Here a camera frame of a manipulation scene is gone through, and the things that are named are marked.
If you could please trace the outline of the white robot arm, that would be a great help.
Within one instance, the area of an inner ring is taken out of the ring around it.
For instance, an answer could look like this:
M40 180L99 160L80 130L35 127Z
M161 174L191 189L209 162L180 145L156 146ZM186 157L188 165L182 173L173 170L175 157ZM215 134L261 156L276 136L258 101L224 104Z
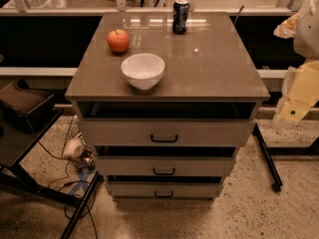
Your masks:
M274 35L293 37L295 53L305 58L298 69L288 68L273 118L274 126L296 125L319 101L319 0L306 3L278 25Z

